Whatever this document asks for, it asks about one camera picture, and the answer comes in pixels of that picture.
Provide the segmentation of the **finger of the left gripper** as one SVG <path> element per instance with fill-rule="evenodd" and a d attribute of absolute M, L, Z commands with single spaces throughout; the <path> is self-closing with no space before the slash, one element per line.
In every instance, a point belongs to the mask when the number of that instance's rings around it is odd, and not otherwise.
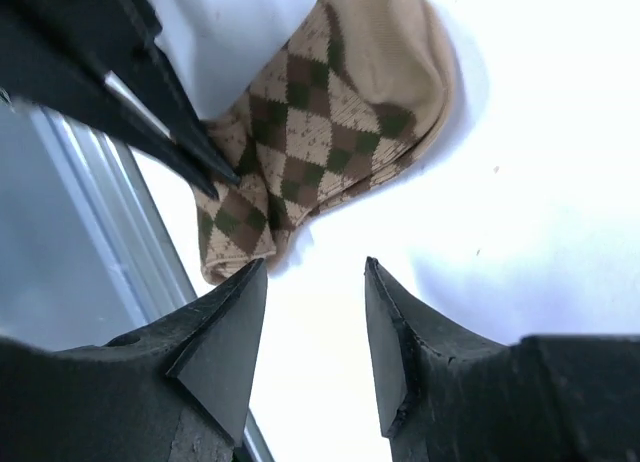
<path fill-rule="evenodd" d="M 50 108 L 152 156 L 207 196 L 218 197 L 213 182 L 176 144 L 14 11 L 1 13 L 1 88 L 13 98 Z"/>
<path fill-rule="evenodd" d="M 77 0 L 82 52 L 101 75 L 124 82 L 174 140 L 213 175 L 237 185 L 239 176 L 216 149 L 169 59 L 156 45 L 162 25 L 147 0 Z"/>

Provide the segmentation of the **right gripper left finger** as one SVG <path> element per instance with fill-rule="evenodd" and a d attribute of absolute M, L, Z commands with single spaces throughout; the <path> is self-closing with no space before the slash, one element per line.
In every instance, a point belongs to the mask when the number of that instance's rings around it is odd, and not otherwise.
<path fill-rule="evenodd" d="M 159 373 L 229 442 L 242 442 L 263 327 L 266 263 L 254 260 L 173 313 L 107 343 L 160 355 Z"/>

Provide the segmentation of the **brown argyle sock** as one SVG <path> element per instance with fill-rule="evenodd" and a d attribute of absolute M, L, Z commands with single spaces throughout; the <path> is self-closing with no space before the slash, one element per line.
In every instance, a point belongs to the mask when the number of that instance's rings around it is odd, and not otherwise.
<path fill-rule="evenodd" d="M 276 265 L 309 219 L 399 176 L 453 105 L 455 57 L 427 0 L 317 0 L 236 102 L 207 122 L 240 176 L 195 196 L 201 272 Z"/>

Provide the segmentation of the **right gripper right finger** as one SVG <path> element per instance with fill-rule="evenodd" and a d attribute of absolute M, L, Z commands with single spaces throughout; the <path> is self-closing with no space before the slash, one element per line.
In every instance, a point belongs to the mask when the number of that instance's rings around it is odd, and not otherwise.
<path fill-rule="evenodd" d="M 429 364 L 448 367 L 496 353 L 482 337 L 413 296 L 378 259 L 365 262 L 365 313 L 381 434 L 394 438 L 429 393 Z"/>

